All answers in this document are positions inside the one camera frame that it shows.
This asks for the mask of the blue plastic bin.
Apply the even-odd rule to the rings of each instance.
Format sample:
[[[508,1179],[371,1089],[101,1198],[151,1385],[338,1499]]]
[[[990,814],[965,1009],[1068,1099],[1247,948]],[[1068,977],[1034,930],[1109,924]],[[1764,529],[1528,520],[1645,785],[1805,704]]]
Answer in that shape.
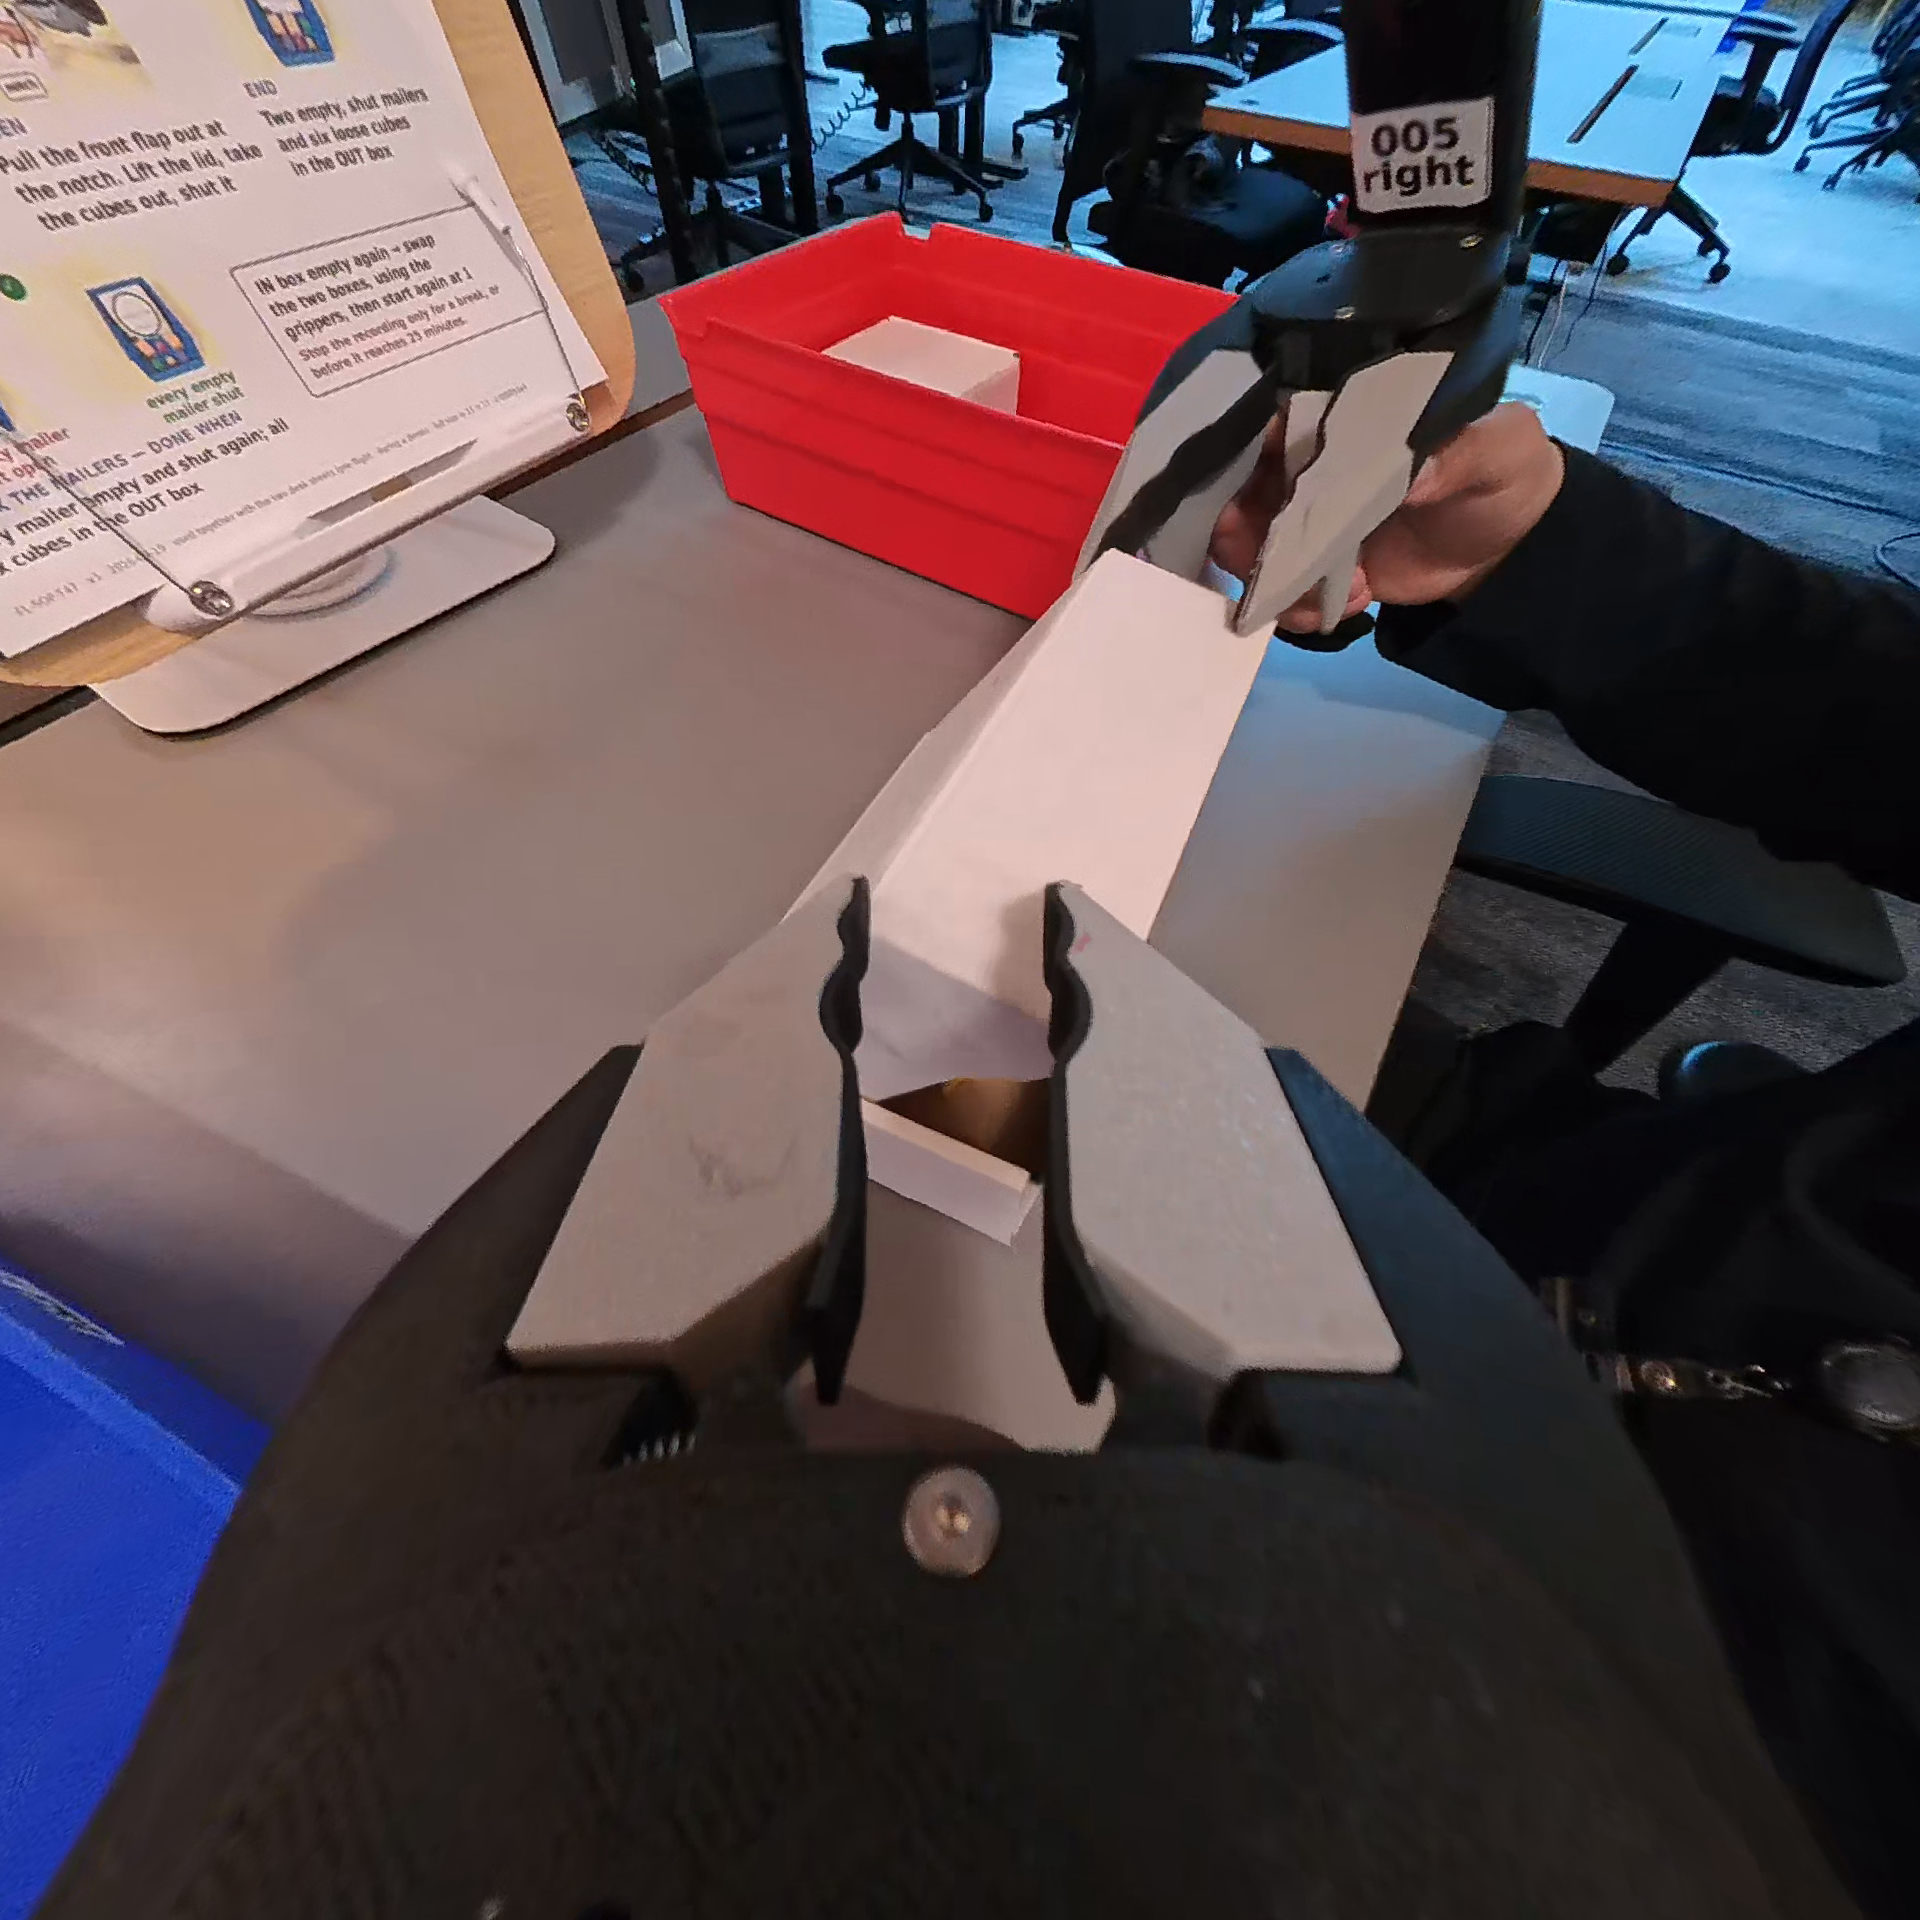
[[[0,1915],[44,1897],[136,1744],[267,1429],[0,1276]]]

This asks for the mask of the black badge reel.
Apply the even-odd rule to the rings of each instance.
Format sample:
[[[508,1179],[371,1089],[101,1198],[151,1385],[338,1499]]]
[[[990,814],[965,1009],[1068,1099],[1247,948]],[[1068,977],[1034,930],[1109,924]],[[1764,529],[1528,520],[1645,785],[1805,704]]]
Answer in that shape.
[[[1645,1406],[1779,1406],[1879,1444],[1920,1444],[1920,1354],[1906,1336],[1836,1336],[1797,1363],[1576,1346],[1586,1372]]]

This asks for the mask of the white cardboard box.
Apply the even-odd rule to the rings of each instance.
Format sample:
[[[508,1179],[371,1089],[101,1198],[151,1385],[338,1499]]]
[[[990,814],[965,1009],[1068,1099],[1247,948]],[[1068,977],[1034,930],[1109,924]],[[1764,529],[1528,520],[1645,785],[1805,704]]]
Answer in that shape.
[[[882,370],[965,404],[990,413],[1016,413],[1023,400],[1023,355],[951,330],[951,324],[923,324],[901,315],[888,315],[842,344],[822,349],[842,364]]]
[[[794,905],[868,880],[856,1089],[868,1179],[1014,1243],[1040,1184],[882,1115],[946,1081],[1040,1081],[1044,886],[1147,937],[1276,621],[1104,554],[891,771]]]

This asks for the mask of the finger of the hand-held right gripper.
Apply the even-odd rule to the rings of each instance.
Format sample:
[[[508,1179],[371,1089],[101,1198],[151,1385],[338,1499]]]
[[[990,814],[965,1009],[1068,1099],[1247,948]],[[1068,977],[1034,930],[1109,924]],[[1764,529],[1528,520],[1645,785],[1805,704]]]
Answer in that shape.
[[[1223,472],[1197,480],[1155,529],[1114,539],[1130,561],[1172,572],[1179,581],[1211,581],[1211,529],[1218,515],[1242,498],[1254,468],[1263,465],[1263,435],[1276,428],[1276,404],[1255,413],[1254,440],[1242,440]],[[1197,424],[1143,424],[1127,445],[1127,500],[1172,465],[1172,449],[1197,435]]]
[[[1186,370],[1143,413],[1143,424],[1197,424],[1197,435],[1172,449],[1172,465],[1130,500],[1127,500],[1130,480],[1127,480],[1127,449],[1119,449],[1114,480],[1079,541],[1072,578],[1086,578],[1104,554],[1119,554],[1114,539],[1155,529],[1197,480],[1223,472],[1231,449],[1254,440],[1263,404],[1276,404],[1276,384],[1255,370],[1247,349],[1211,349],[1197,370]]]

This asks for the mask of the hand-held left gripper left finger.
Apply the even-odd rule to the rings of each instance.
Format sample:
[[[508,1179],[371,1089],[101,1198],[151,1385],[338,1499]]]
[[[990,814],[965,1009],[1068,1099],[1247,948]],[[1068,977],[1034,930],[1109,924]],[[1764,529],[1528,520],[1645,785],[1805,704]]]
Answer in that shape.
[[[518,1363],[692,1397],[806,1363],[842,1397],[868,1283],[856,1089],[877,889],[835,872],[661,1009],[518,1300]]]

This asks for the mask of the person's right forearm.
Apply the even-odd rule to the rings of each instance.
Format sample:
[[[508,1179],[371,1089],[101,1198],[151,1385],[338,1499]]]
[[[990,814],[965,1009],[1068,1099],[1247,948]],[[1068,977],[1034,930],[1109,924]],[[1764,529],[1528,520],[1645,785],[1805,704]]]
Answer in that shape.
[[[1375,611],[1375,653],[1539,706],[1613,774],[1764,852],[1920,894],[1920,611],[1568,449],[1519,549],[1451,608]]]

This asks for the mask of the wooden-edged table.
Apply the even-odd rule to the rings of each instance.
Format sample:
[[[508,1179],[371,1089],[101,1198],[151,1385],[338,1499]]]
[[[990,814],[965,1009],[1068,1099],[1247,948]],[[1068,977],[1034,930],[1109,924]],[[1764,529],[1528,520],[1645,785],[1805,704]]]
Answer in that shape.
[[[1724,66],[1736,8],[1544,8],[1534,155],[1539,193],[1664,203]],[[1315,49],[1206,102],[1206,130],[1276,155],[1349,158],[1349,60]]]

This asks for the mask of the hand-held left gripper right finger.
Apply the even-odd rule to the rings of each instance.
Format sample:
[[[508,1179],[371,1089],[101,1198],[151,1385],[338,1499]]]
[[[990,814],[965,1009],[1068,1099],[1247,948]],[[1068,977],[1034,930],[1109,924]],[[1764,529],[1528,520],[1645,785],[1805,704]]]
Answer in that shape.
[[[1079,1406],[1391,1374],[1399,1336],[1254,1025],[1044,886],[1044,1336]]]

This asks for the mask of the red plastic bin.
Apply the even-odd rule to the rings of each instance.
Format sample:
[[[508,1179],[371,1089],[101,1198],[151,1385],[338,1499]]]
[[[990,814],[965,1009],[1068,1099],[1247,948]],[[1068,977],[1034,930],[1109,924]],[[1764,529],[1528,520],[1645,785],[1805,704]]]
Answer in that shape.
[[[733,500],[1016,616],[1068,590],[1147,384],[1231,305],[901,216],[856,216],[660,299]],[[1016,404],[830,355],[882,320],[1014,349]]]

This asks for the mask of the person's right hand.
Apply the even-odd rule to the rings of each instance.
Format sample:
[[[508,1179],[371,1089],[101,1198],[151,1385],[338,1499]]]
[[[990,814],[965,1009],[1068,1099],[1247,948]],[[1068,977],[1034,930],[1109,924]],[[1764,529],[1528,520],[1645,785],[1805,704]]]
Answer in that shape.
[[[1568,449],[1519,400],[1476,419],[1414,480],[1404,500],[1363,541],[1349,608],[1455,608],[1471,601],[1547,515],[1568,485]],[[1254,578],[1267,520],[1285,500],[1285,424],[1263,435],[1254,480],[1211,526],[1211,561]]]

